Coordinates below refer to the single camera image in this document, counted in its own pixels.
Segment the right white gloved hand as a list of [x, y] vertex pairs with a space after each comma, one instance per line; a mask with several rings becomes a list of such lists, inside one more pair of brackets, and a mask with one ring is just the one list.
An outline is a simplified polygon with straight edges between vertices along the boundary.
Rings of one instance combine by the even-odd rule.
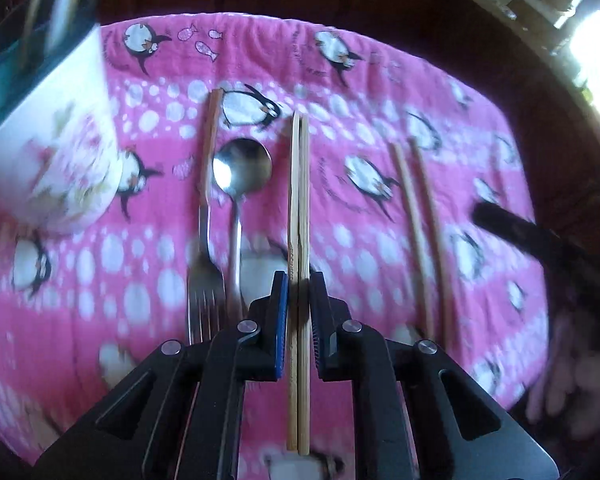
[[547, 361], [529, 390], [526, 419], [559, 419], [576, 441], [600, 432], [600, 320], [576, 307], [550, 314]]

